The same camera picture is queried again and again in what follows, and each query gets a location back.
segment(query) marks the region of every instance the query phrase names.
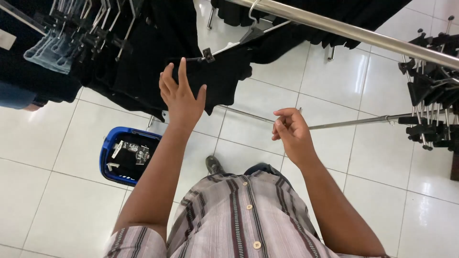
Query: label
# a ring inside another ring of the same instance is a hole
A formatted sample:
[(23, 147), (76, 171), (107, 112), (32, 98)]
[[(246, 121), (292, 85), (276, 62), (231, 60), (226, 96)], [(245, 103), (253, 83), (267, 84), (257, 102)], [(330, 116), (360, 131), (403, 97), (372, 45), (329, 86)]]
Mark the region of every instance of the label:
[(16, 36), (9, 34), (8, 32), (0, 29), (0, 47), (6, 50), (10, 50), (16, 41)]
[(112, 154), (112, 158), (115, 158), (116, 155), (118, 154), (119, 150), (123, 147), (123, 141), (119, 142), (118, 146), (115, 149), (115, 152)]

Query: left hand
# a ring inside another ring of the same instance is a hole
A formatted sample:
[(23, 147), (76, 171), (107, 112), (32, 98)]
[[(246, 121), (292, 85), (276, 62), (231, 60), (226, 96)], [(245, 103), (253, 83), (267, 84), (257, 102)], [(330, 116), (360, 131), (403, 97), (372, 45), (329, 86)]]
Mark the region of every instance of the left hand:
[(184, 129), (191, 134), (204, 111), (207, 85), (201, 86), (195, 99), (186, 77), (185, 58), (180, 60), (179, 85), (172, 78), (173, 68), (173, 63), (168, 64), (159, 76), (161, 97), (169, 108), (169, 126)]

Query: shirt button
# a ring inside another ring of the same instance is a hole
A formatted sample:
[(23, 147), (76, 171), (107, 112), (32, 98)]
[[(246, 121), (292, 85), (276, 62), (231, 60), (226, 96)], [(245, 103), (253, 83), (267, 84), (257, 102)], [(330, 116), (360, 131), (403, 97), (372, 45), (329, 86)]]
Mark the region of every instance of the shirt button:
[(258, 242), (258, 241), (255, 241), (255, 242), (253, 243), (253, 248), (255, 248), (255, 249), (257, 249), (257, 250), (260, 249), (260, 248), (261, 248), (261, 243)]

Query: shoe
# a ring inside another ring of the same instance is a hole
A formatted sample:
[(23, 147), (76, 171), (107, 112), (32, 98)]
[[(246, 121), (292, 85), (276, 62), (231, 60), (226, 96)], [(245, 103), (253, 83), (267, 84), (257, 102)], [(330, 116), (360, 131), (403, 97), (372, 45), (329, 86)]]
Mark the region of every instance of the shoe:
[(206, 167), (207, 170), (209, 171), (210, 174), (224, 174), (226, 173), (223, 170), (222, 165), (220, 164), (220, 161), (212, 155), (208, 156), (206, 158)]

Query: foot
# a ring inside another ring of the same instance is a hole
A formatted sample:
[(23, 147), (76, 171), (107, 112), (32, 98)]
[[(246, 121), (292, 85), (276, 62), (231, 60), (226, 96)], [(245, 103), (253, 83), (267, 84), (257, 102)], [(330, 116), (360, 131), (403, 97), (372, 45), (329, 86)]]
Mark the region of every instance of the foot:
[(210, 174), (224, 174), (226, 173), (223, 170), (222, 165), (220, 164), (220, 161), (212, 155), (208, 156), (206, 158), (206, 167), (207, 170), (209, 171)]

